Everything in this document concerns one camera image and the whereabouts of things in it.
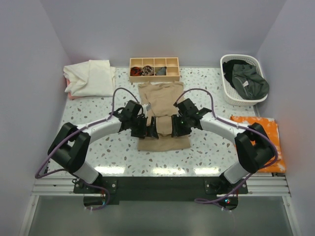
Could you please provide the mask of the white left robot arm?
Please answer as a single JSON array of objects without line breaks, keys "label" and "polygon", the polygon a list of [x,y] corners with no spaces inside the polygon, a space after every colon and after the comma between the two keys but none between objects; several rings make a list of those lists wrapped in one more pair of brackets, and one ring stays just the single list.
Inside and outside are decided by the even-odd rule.
[{"label": "white left robot arm", "polygon": [[86,161],[89,145],[125,130],[130,130],[131,136],[136,138],[158,139],[156,117],[148,118],[144,107],[130,100],[125,107],[112,111],[108,118],[80,125],[65,123],[51,144],[48,156],[85,183],[104,187],[102,174]]}]

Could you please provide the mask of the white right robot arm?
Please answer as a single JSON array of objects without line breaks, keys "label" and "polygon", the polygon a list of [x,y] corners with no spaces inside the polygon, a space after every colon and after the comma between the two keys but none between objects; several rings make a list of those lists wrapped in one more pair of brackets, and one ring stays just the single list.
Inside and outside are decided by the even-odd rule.
[{"label": "white right robot arm", "polygon": [[277,148],[259,123],[236,123],[208,108],[198,109],[190,99],[176,102],[174,106],[178,113],[172,116],[173,137],[188,135],[195,128],[220,135],[236,147],[238,160],[220,175],[222,184],[234,185],[277,159]]}]

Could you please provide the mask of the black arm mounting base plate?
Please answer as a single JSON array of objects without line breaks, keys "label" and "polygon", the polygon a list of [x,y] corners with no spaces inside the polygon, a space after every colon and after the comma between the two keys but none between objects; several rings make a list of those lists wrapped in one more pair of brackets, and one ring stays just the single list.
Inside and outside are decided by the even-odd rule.
[{"label": "black arm mounting base plate", "polygon": [[84,195],[85,206],[110,205],[121,201],[190,202],[197,198],[214,200],[231,192],[230,204],[237,205],[236,195],[247,194],[247,183],[224,183],[220,177],[103,177],[95,187],[73,179],[73,192]]}]

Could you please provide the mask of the beige t-shirt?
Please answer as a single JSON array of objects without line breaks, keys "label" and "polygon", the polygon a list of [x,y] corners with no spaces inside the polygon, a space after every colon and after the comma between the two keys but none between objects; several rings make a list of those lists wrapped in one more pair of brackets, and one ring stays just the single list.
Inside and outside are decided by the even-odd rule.
[{"label": "beige t-shirt", "polygon": [[178,97],[184,91],[184,83],[174,81],[172,83],[151,84],[149,82],[138,85],[141,103],[151,104],[152,109],[147,111],[149,125],[151,117],[156,117],[156,126],[159,139],[147,137],[138,141],[139,151],[162,152],[190,148],[187,135],[172,137],[171,116],[178,113],[173,106]]}]

